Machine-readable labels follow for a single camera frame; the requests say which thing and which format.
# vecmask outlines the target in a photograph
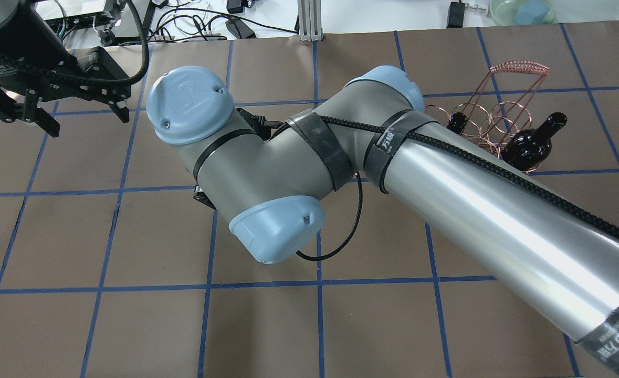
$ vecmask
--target wine bottle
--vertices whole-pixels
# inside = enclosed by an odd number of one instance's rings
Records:
[[[452,117],[449,119],[447,129],[456,135],[461,135],[463,134],[463,129],[465,129],[466,124],[468,124],[468,117],[463,113],[456,112],[452,114]]]
[[[537,129],[525,129],[515,134],[501,152],[501,158],[518,170],[530,170],[550,155],[551,138],[565,125],[565,114],[550,114]]]

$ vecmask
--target silver aluminum tube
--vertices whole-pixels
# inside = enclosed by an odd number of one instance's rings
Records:
[[[392,92],[383,84],[359,81],[319,106],[317,112],[381,124],[408,107],[400,94]],[[353,165],[362,169],[372,133],[332,127]],[[418,132],[460,146],[535,182],[439,124],[427,124]],[[619,241],[521,187],[409,139],[391,161],[384,182],[391,195],[491,270],[573,340],[592,332],[619,306]]]

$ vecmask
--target black cable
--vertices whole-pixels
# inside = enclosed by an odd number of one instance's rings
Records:
[[[203,18],[201,18],[199,15],[196,15],[196,14],[192,15],[192,17],[193,18],[197,17],[197,19],[200,20],[200,22],[202,23],[201,30],[205,30],[206,29],[206,25],[204,24],[204,19]]]
[[[327,255],[307,256],[306,254],[303,254],[301,251],[297,251],[295,252],[295,254],[309,261],[324,261],[338,254],[340,251],[342,251],[344,247],[347,246],[347,244],[349,244],[349,242],[351,241],[353,237],[353,234],[355,234],[355,230],[358,228],[358,221],[360,221],[360,213],[361,213],[361,210],[363,209],[363,183],[360,179],[360,174],[358,174],[358,172],[355,173],[355,179],[358,184],[358,209],[355,212],[355,221],[353,222],[353,227],[352,227],[351,232],[349,232],[349,236],[347,236],[347,238],[344,240],[344,242],[342,242],[342,244],[340,244],[339,247],[337,247],[334,251],[330,252]]]
[[[199,11],[199,12],[207,12],[207,13],[211,13],[211,14],[224,15],[224,16],[227,16],[227,17],[233,17],[233,18],[241,19],[241,20],[243,20],[243,21],[249,21],[249,22],[251,22],[252,24],[256,24],[257,26],[261,26],[261,27],[263,27],[263,28],[274,29],[274,30],[278,30],[278,31],[281,31],[281,32],[287,32],[287,33],[297,34],[297,31],[295,31],[295,30],[289,30],[289,29],[277,28],[276,26],[270,26],[270,25],[261,24],[261,23],[259,23],[259,22],[256,22],[256,21],[252,20],[252,19],[248,19],[248,18],[245,18],[245,17],[240,17],[239,15],[226,14],[226,13],[223,13],[223,12],[218,12],[217,10],[202,9],[202,8],[191,8],[191,7],[188,7],[188,8],[184,8],[184,7],[176,7],[176,8],[173,8],[173,9],[171,9],[171,10],[167,10],[167,12],[165,12],[164,14],[162,14],[162,15],[160,16],[160,18],[158,19],[158,24],[160,24],[160,21],[161,21],[161,20],[163,19],[163,17],[165,17],[167,14],[170,14],[170,13],[172,13],[172,12],[178,12],[179,10],[182,10],[182,11],[196,11],[196,10],[197,10],[197,11]]]
[[[279,134],[288,130],[289,128],[290,128],[290,125],[288,123],[285,123],[285,122],[282,123],[269,139],[272,140],[276,138]],[[334,251],[330,252],[327,255],[323,255],[323,256],[309,256],[309,255],[303,254],[301,251],[297,251],[295,252],[295,254],[309,261],[324,261],[338,254],[338,252],[342,251],[342,249],[344,249],[344,247],[346,247],[347,244],[349,244],[349,242],[351,241],[353,237],[353,234],[355,234],[355,230],[358,228],[358,222],[360,221],[360,214],[363,210],[363,183],[360,179],[360,174],[358,172],[355,173],[355,179],[358,184],[358,207],[356,209],[355,221],[353,221],[352,230],[347,236],[347,238],[344,240],[344,242],[342,242],[342,244],[340,244],[340,246],[337,247]]]
[[[59,0],[53,0],[59,7],[60,12],[62,12],[62,30],[57,33],[60,39],[64,38],[64,33],[67,31],[67,12],[65,12],[62,4],[59,3]]]
[[[74,30],[76,30],[77,26],[78,26],[78,23],[75,23],[75,24],[74,24],[74,26],[71,26],[71,28],[69,28],[69,30],[67,30],[67,31],[64,33],[64,36],[62,36],[62,37],[60,38],[60,40],[64,41],[65,39],[67,39],[67,37],[69,36],[69,34],[71,34],[71,32],[73,32]]]
[[[230,19],[229,15],[215,15],[214,17],[211,17],[211,19],[209,19],[209,21],[206,23],[206,28],[211,31],[211,23],[219,18]]]
[[[237,29],[237,35],[235,37],[237,37],[237,39],[242,39],[242,31],[239,30],[239,26],[237,26],[237,23],[233,22],[232,25],[235,27],[235,29]]]
[[[276,138],[279,134],[281,134],[282,132],[285,132],[289,127],[290,125],[284,122],[281,126],[279,126],[278,129],[276,129],[274,134],[272,134],[271,137],[269,137],[269,139],[272,140]]]
[[[179,15],[177,15],[175,17],[172,17],[172,21],[174,23],[174,28],[178,29],[180,32],[182,32],[183,34],[188,35],[188,36],[194,36],[196,34],[201,33],[202,32],[202,27],[200,26],[199,22],[196,19],[194,19],[192,16],[189,16],[189,15],[185,15],[185,16],[187,18],[189,18],[190,21],[192,21],[192,23],[193,23],[192,27],[196,28],[197,31],[195,31],[195,32],[185,31],[182,28],[180,28],[180,26],[178,26],[178,24],[176,23],[176,20],[180,19],[180,18],[184,18],[184,17],[179,17]]]
[[[212,39],[215,39],[215,40],[227,40],[226,36],[204,34],[204,35],[199,35],[199,36],[190,36],[190,37],[185,37],[185,38],[178,38],[178,39],[175,39],[175,40],[166,41],[165,43],[177,43],[178,41],[192,40],[192,39],[195,39],[195,38],[204,38],[204,40],[209,40],[209,38],[212,38]]]
[[[350,129],[358,129],[358,130],[376,132],[378,134],[381,134],[385,131],[384,127],[377,127],[371,124],[353,122],[350,120],[342,120],[340,118],[321,116],[321,119],[326,123],[348,127]],[[434,148],[440,149],[442,151],[451,153],[452,155],[458,158],[461,158],[465,161],[468,161],[469,163],[477,165],[478,167],[484,168],[485,170],[489,172],[499,175],[500,177],[503,177],[503,179],[506,179],[509,182],[513,182],[513,184],[516,184],[522,187],[523,189],[525,189],[526,191],[532,194],[535,194],[535,196],[541,198],[542,200],[547,201],[548,203],[556,206],[557,208],[566,211],[570,215],[573,215],[579,220],[589,225],[592,225],[596,229],[599,229],[602,232],[605,232],[606,234],[619,240],[619,227],[617,227],[616,225],[613,225],[612,223],[602,220],[601,218],[593,215],[592,213],[589,213],[588,211],[583,210],[579,206],[576,206],[575,204],[564,200],[563,198],[557,196],[556,194],[549,192],[546,189],[539,187],[538,185],[535,185],[534,183],[526,180],[523,177],[520,177],[520,175],[514,174],[513,172],[510,172],[509,170],[506,170],[505,168],[500,167],[499,165],[491,163],[491,161],[484,160],[483,158],[473,155],[472,153],[465,151],[464,149],[458,148],[457,146],[454,146],[453,144],[449,144],[439,139],[435,139],[435,138],[432,138],[426,135],[417,134],[415,132],[410,132],[407,134],[407,138],[413,139],[414,141],[417,141],[420,143],[427,144],[429,146],[433,146]]]
[[[141,41],[141,68],[137,73],[128,77],[127,79],[94,79],[92,77],[81,77],[74,75],[67,75],[56,71],[50,71],[48,69],[37,67],[29,63],[17,60],[16,58],[9,57],[8,55],[0,53],[0,63],[3,63],[9,67],[13,67],[26,74],[34,75],[43,79],[50,80],[51,83],[62,83],[70,86],[88,86],[94,88],[113,88],[131,86],[132,84],[139,83],[141,79],[148,72],[149,66],[149,53],[148,53],[148,41],[143,36],[143,26],[141,25],[141,19],[139,18],[139,12],[137,8],[131,2],[126,0],[126,4],[130,7],[134,23],[137,25],[139,31],[139,41]]]

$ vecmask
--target blue tape grid line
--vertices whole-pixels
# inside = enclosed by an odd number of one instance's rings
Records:
[[[538,93],[564,93],[564,92],[583,92],[586,91],[587,88],[550,88],[550,89],[539,89]],[[612,87],[590,87],[591,91],[619,91],[619,86]],[[504,95],[504,94],[523,94],[525,91],[523,90],[508,90],[508,91],[485,91],[485,95]],[[424,98],[445,98],[445,97],[464,97],[472,95],[472,92],[450,92],[450,93],[427,93],[424,95]],[[306,100],[286,100],[286,101],[259,101],[259,102],[238,102],[235,103],[235,106],[268,106],[268,105],[291,105],[296,103],[324,103],[328,99],[326,98],[317,98],[317,99],[306,99]],[[141,112],[145,112],[146,108],[139,108]],[[137,111],[136,108],[130,109],[131,112]],[[112,110],[82,110],[82,111],[71,111],[71,112],[57,112],[56,116],[78,116],[78,115],[87,115],[87,114],[106,114],[113,113]]]
[[[232,76],[232,59],[235,48],[234,41],[230,41],[230,49],[227,56],[227,73],[225,88],[230,89],[230,76]],[[209,304],[211,303],[211,284],[214,272],[214,256],[216,254],[216,231],[218,230],[218,211],[214,210],[211,220],[211,242],[209,244],[209,263],[206,268],[206,287],[204,288],[204,306],[202,307],[202,329],[200,335],[200,351],[197,358],[197,376],[204,376],[204,356],[206,355],[206,332],[209,321]]]
[[[452,364],[449,358],[449,346],[447,342],[447,332],[444,324],[444,312],[442,311],[442,297],[439,292],[439,279],[437,277],[437,268],[435,263],[435,253],[433,251],[433,237],[431,236],[431,227],[425,223],[426,241],[428,242],[428,255],[431,263],[431,273],[433,275],[433,288],[436,295],[437,306],[437,321],[439,322],[439,336],[442,340],[442,354],[444,355],[444,367],[447,371],[447,376],[452,378]]]
[[[398,277],[398,278],[350,278],[341,280],[321,280],[322,286],[339,285],[395,285],[408,283],[438,282],[479,282],[495,281],[494,276],[453,276],[453,277]],[[268,281],[268,282],[232,282],[211,283],[211,290],[253,289],[266,287],[312,287],[317,286],[319,280],[298,281]],[[189,285],[149,285],[149,286],[113,286],[102,287],[102,292],[135,292],[135,291],[172,291],[172,290],[204,290],[207,284]],[[0,289],[0,294],[51,294],[58,292],[98,292],[99,287],[46,287],[32,289]]]
[[[59,107],[59,101],[55,102],[55,107],[53,108],[53,115],[57,112],[57,108]],[[24,214],[25,206],[27,205],[27,200],[29,199],[29,193],[32,191],[32,185],[34,184],[34,179],[36,178],[36,172],[38,172],[38,166],[41,163],[41,158],[43,157],[43,151],[46,148],[46,144],[48,143],[48,134],[43,136],[43,141],[41,142],[41,147],[38,149],[38,154],[36,156],[36,163],[34,163],[34,169],[32,170],[32,175],[29,179],[29,183],[27,184],[27,191],[24,194],[24,199],[22,200],[22,205],[19,208],[19,212],[17,213],[16,224],[13,227],[13,232],[11,234],[10,240],[8,242],[8,247],[6,248],[6,252],[4,254],[4,261],[2,262],[2,267],[0,268],[0,287],[2,285],[2,280],[4,279],[4,273],[6,270],[6,266],[8,264],[8,260],[11,256],[11,251],[13,250],[13,245],[16,240],[17,230],[19,229],[19,225],[22,221],[22,215]]]
[[[149,48],[149,59],[152,58],[153,47]],[[137,108],[134,111],[134,122],[132,123],[132,132],[130,133],[130,139],[127,146],[127,154],[125,155],[125,164],[122,168],[122,175],[120,177],[120,186],[118,187],[118,199],[116,201],[116,208],[113,212],[113,218],[111,220],[111,228],[108,234],[108,241],[106,243],[106,253],[104,254],[103,263],[101,264],[100,282],[97,290],[97,297],[95,299],[95,306],[92,311],[92,320],[90,321],[90,328],[88,332],[88,341],[86,342],[86,351],[83,354],[83,363],[81,364],[81,378],[85,378],[86,370],[88,370],[88,360],[90,355],[90,349],[92,346],[92,339],[94,337],[95,327],[97,324],[97,316],[99,315],[99,308],[101,304],[101,294],[103,294],[103,284],[106,280],[106,271],[108,270],[108,261],[111,256],[111,248],[113,246],[113,237],[116,232],[116,225],[118,223],[118,214],[120,212],[120,204],[122,203],[122,195],[125,189],[125,180],[127,179],[127,170],[130,164],[130,157],[132,155],[132,147],[134,146],[134,137],[137,133],[137,124],[139,123],[139,115],[141,114],[141,103],[144,96],[144,90],[146,89],[146,80],[148,75],[145,75],[143,81],[141,81],[141,93],[139,93],[139,99],[137,100]]]
[[[197,360],[197,376],[204,376],[204,355],[206,354],[206,330],[209,321],[209,303],[213,288],[214,256],[216,254],[216,230],[218,230],[218,211],[214,210],[211,220],[211,243],[209,244],[209,263],[206,270],[206,285],[204,285],[204,312],[202,313],[202,332],[200,336],[200,352]]]
[[[323,244],[321,240],[321,231],[316,234],[316,256],[321,256],[323,253]],[[323,266],[321,261],[316,263],[316,294],[317,294],[317,314],[318,314],[318,338],[319,338],[319,378],[326,378],[326,347],[324,346],[323,333]]]
[[[573,343],[571,342],[571,338],[564,333],[563,335],[564,344],[566,344],[566,351],[568,352],[568,357],[571,360],[571,368],[573,369],[573,376],[580,376],[580,369],[578,369],[578,362],[575,360],[575,352],[573,352]]]
[[[314,62],[314,108],[319,100],[319,50],[317,41],[312,42],[312,60]],[[321,244],[321,231],[316,234],[316,256],[321,256],[323,246]],[[319,378],[326,378],[326,359],[324,358],[323,344],[323,266],[321,261],[316,262],[316,302],[317,302],[317,339],[319,348]]]
[[[403,59],[403,50],[400,48],[400,38],[398,38],[398,30],[393,31],[393,38],[395,38],[395,49],[398,52],[398,64],[400,69],[405,71],[405,59]]]
[[[571,56],[573,57],[573,62],[575,62],[575,66],[578,68],[578,73],[580,74],[582,83],[585,85],[587,95],[590,96],[590,101],[592,102],[592,106],[594,108],[594,112],[596,113],[596,117],[598,118],[599,123],[601,124],[601,128],[603,129],[605,133],[605,138],[607,138],[607,141],[610,144],[610,148],[612,149],[612,153],[615,155],[615,160],[617,160],[617,163],[619,165],[619,153],[617,151],[617,146],[615,146],[615,142],[610,136],[610,132],[608,131],[607,126],[605,125],[605,120],[603,116],[601,115],[601,111],[599,110],[596,100],[594,99],[592,89],[590,89],[590,84],[587,82],[587,77],[585,76],[585,73],[582,70],[582,67],[580,65],[580,60],[578,60],[578,56],[575,53],[573,44],[571,43],[571,39],[568,37],[568,32],[566,32],[566,27],[564,26],[564,24],[559,24],[559,28],[561,28],[561,33],[563,34],[563,38],[564,40],[566,40],[566,45],[568,45],[568,49],[571,52]]]

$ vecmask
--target black braided cable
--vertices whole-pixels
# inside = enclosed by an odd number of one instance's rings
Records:
[[[349,232],[349,235],[344,240],[344,242],[342,242],[342,244],[340,244],[340,246],[337,247],[334,251],[330,252],[327,255],[323,255],[323,256],[308,256],[306,254],[303,254],[301,251],[297,251],[295,252],[295,254],[309,261],[324,261],[338,254],[340,251],[344,249],[344,247],[347,246],[347,244],[349,244],[349,242],[351,241],[353,237],[353,234],[355,234],[355,230],[358,228],[358,222],[360,221],[360,213],[363,210],[363,183],[360,179],[360,174],[358,174],[358,172],[355,173],[355,179],[358,184],[358,207],[355,212],[355,221],[353,222],[352,230],[351,232]]]

